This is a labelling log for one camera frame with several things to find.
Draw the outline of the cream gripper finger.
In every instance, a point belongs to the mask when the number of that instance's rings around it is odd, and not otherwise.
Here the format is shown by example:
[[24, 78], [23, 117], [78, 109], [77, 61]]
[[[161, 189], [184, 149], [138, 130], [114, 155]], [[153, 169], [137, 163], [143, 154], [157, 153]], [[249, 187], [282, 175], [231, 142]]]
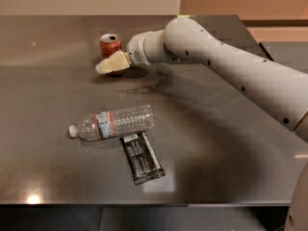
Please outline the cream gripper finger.
[[108, 74], [129, 68], [131, 65], [130, 57], [127, 53], [119, 50], [112, 54], [109, 58], [101, 61], [95, 70], [99, 74]]

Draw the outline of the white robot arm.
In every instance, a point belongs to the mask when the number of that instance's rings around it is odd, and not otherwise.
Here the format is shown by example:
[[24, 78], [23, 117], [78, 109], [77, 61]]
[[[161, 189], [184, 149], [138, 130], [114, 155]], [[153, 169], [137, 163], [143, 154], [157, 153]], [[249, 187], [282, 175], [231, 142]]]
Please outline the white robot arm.
[[194, 62], [214, 71], [234, 89], [303, 141], [308, 141], [308, 76], [231, 46], [196, 21], [178, 17], [161, 31], [131, 36], [123, 52], [97, 65], [101, 74], [129, 65]]

